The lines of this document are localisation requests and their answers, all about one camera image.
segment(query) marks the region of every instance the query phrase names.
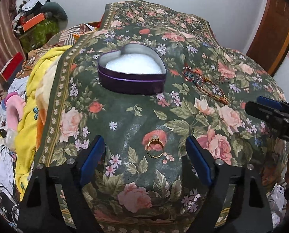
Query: papers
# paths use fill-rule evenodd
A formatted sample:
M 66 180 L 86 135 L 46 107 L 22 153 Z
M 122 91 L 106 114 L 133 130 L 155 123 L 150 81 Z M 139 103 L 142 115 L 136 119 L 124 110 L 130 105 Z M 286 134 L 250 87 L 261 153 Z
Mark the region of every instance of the papers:
M 30 0 L 21 9 L 23 11 L 29 11 L 34 8 L 37 2 L 40 2 L 42 5 L 44 5 L 46 1 L 47 0 Z

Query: ring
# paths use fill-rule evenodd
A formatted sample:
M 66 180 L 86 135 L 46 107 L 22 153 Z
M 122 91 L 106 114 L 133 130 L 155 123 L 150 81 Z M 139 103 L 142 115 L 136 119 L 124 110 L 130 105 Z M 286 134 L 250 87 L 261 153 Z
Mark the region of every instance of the ring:
M 152 155 L 149 153 L 149 150 L 148 150 L 148 149 L 149 149 L 150 145 L 152 145 L 152 144 L 159 144 L 159 145 L 162 147 L 163 151 L 162 151 L 162 153 L 161 153 L 160 155 L 158 155 L 158 156 L 152 156 Z M 148 144 L 147 144 L 147 146 L 146 146 L 146 151 L 147 151 L 147 154 L 149 155 L 149 157 L 151 157 L 151 158 L 160 158 L 160 157 L 163 155 L 163 153 L 165 152 L 165 148 L 164 148 L 163 143 L 160 141 L 159 136 L 153 136 L 153 137 L 151 138 L 151 140 L 148 142 Z

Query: floral fabric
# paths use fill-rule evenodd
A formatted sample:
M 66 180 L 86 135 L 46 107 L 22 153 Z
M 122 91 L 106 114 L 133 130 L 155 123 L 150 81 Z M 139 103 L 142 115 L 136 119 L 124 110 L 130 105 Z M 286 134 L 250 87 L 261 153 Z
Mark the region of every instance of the floral fabric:
M 150 46 L 163 58 L 168 72 L 163 93 L 126 95 L 100 85 L 98 57 L 127 43 Z M 185 81 L 185 64 L 219 83 L 229 105 Z M 144 1 L 108 4 L 101 29 L 82 36 L 58 63 L 35 162 L 61 165 L 101 135 L 106 153 L 83 193 L 104 231 L 186 232 L 207 192 L 186 156 L 189 135 L 227 164 L 252 163 L 268 190 L 279 179 L 289 147 L 244 111 L 245 103 L 260 95 L 284 100 L 259 65 L 217 43 L 204 19 Z M 165 146 L 158 159 L 145 150 L 153 135 Z M 161 149 L 151 146 L 150 153 Z M 63 216 L 72 224 L 63 191 L 57 190 Z M 232 187 L 217 225 L 225 222 L 231 197 Z

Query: pink rose print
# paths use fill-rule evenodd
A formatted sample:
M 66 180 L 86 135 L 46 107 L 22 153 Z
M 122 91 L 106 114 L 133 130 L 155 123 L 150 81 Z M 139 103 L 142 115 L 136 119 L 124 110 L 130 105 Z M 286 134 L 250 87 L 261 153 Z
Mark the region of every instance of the pink rose print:
M 211 115 L 215 112 L 213 108 L 208 106 L 206 99 L 200 101 L 199 99 L 195 98 L 194 107 L 197 108 L 200 113 L 204 113 L 206 115 Z
M 173 25 L 177 24 L 177 22 L 175 20 L 173 20 L 173 19 L 170 19 L 170 23 L 172 23 Z
M 220 118 L 227 125 L 228 132 L 231 135 L 238 132 L 237 127 L 241 126 L 240 114 L 227 105 L 223 106 L 222 108 L 220 108 L 218 105 L 216 105 L 216 107 L 219 111 Z
M 121 205 L 132 213 L 136 213 L 139 209 L 152 207 L 151 198 L 145 188 L 137 188 L 134 182 L 127 184 L 124 190 L 117 195 L 117 199 Z
M 129 18 L 134 18 L 133 14 L 131 14 L 129 11 L 126 13 L 126 16 L 128 16 Z
M 158 136 L 160 141 L 163 143 L 164 146 L 166 146 L 167 143 L 167 135 L 165 133 L 165 131 L 163 130 L 154 130 L 151 131 L 147 134 L 145 134 L 145 136 L 142 139 L 142 144 L 144 145 L 144 149 L 146 149 L 146 146 L 148 144 L 148 142 L 151 140 L 151 138 L 153 136 Z M 163 148 L 159 145 L 159 144 L 152 144 L 149 147 L 149 151 L 154 150 L 154 151 L 161 151 Z
M 215 131 L 208 127 L 207 135 L 200 135 L 197 142 L 204 149 L 209 150 L 211 155 L 217 159 L 222 159 L 228 165 L 231 165 L 231 146 L 225 136 L 215 134 Z
M 230 58 L 230 56 L 229 56 L 228 54 L 224 53 L 223 56 L 226 58 L 226 60 L 227 60 L 228 62 L 231 62 L 231 61 L 232 61 L 232 59 Z
M 184 23 L 181 23 L 181 27 L 182 27 L 183 29 L 186 29 L 186 28 L 187 28 Z
M 222 74 L 222 76 L 232 79 L 235 77 L 235 72 L 237 71 L 235 68 L 228 68 L 221 62 L 218 63 L 218 71 Z
M 60 131 L 61 136 L 60 142 L 67 142 L 69 137 L 75 136 L 79 130 L 79 123 L 82 119 L 83 114 L 79 113 L 75 107 L 70 109 L 67 113 L 65 110 L 62 111 Z
M 149 34 L 150 33 L 150 29 L 142 29 L 139 31 L 139 33 L 142 34 Z
M 94 34 L 92 35 L 92 37 L 97 37 L 97 36 L 99 36 L 99 35 L 101 35 L 101 34 L 107 33 L 108 31 L 109 31 L 109 30 L 96 31 L 96 32 L 94 32 Z
M 122 25 L 122 22 L 119 21 L 119 20 L 113 21 L 113 22 L 111 23 L 111 26 L 112 26 L 112 27 L 114 27 L 114 26 L 119 26 L 119 27 L 121 27 L 121 25 Z
M 196 38 L 196 36 L 188 34 L 186 32 L 179 32 L 180 34 L 182 34 L 185 38 Z
M 156 13 L 158 13 L 158 14 L 163 14 L 163 13 L 164 13 L 164 11 L 161 10 L 161 9 L 158 9 L 158 10 L 155 10 L 155 11 L 156 11 Z
M 184 42 L 185 41 L 184 37 L 177 35 L 177 34 L 174 34 L 174 33 L 169 33 L 169 32 L 165 32 L 163 37 L 169 38 L 175 42 L 179 42 L 179 41 Z
M 192 20 L 191 18 L 187 18 L 185 21 L 186 21 L 187 23 L 193 23 L 193 20 Z
M 244 73 L 249 74 L 249 75 L 251 75 L 254 72 L 254 70 L 250 66 L 248 66 L 247 64 L 244 64 L 243 62 L 240 63 L 240 69 L 242 69 Z
M 147 14 L 149 15 L 149 16 L 156 16 L 156 13 L 155 12 L 153 12 L 153 11 L 150 11 L 150 12 L 147 12 Z

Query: purple heart-shaped box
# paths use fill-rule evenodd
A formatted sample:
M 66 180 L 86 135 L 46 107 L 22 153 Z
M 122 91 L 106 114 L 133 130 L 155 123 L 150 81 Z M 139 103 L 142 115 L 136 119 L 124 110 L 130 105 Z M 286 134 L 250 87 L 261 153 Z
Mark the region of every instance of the purple heart-shaped box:
M 128 74 L 106 68 L 106 64 L 111 60 L 124 54 L 133 53 L 145 54 L 151 57 L 161 68 L 162 74 Z M 113 92 L 152 95 L 164 91 L 167 69 L 155 50 L 145 45 L 132 43 L 123 46 L 120 50 L 101 55 L 98 59 L 98 74 L 101 85 Z

